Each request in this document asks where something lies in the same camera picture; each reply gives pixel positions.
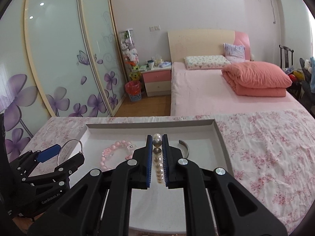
white tray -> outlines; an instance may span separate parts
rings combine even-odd
[[[83,143],[84,164],[70,176],[70,186],[76,184],[91,169],[99,168],[103,149],[119,140],[131,141],[137,148],[145,146],[147,135],[167,134],[170,146],[186,149],[178,143],[181,139],[189,146],[188,159],[200,168],[213,170],[225,168],[233,175],[229,156],[215,120],[153,122],[130,124],[87,124],[78,134]],[[70,157],[78,153],[78,144]],[[125,161],[126,152],[115,151],[113,162]],[[132,229],[146,232],[185,233],[185,209],[182,189],[168,190],[158,184],[152,169],[151,185],[148,190],[132,191],[130,223]]]

silver bangle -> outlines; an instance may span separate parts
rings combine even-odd
[[[187,154],[184,156],[184,158],[187,159],[188,156],[189,156],[189,146],[188,146],[187,143],[184,142],[183,140],[179,140],[178,143],[186,147],[186,149],[187,149]]]
[[[65,145],[67,143],[69,143],[70,141],[73,141],[73,140],[78,141],[80,143],[81,151],[79,151],[79,153],[83,154],[83,144],[82,144],[82,142],[80,140],[78,140],[78,139],[70,139],[67,142],[65,142],[65,144],[60,148],[60,151],[59,151],[59,154],[58,154],[58,157],[57,157],[57,166],[59,166],[59,158],[60,158],[61,151],[63,150],[63,148],[65,147]]]

chair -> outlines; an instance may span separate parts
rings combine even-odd
[[[289,67],[289,52],[291,52],[291,66],[293,66],[293,52],[294,50],[286,47],[286,46],[281,46],[279,45],[280,48],[280,68],[282,69],[282,49],[284,50],[284,68]],[[297,100],[299,100],[300,95],[301,95],[301,89],[302,85],[301,82],[293,82],[292,85],[287,88],[287,91],[294,96]]]

pink floral fabric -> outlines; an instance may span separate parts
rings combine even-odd
[[[216,116],[234,177],[291,233],[315,199],[315,121],[305,109]]]
[[[213,119],[218,123],[234,177],[265,205],[291,233],[315,199],[315,120],[304,109],[214,116],[54,117],[30,140],[28,150],[44,150],[76,138],[90,123],[138,123]],[[64,148],[65,161],[74,146]],[[31,174],[53,172],[56,157]],[[131,235],[144,232],[132,231]]]

frosted glass door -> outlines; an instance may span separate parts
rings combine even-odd
[[[4,113],[9,161],[50,118],[26,56],[23,9],[24,0],[12,0],[0,20],[0,113]]]
[[[90,67],[77,0],[29,0],[27,31],[41,86],[56,116],[108,116]]]
[[[112,115],[125,95],[125,77],[111,20],[109,0],[83,0],[86,30]]]

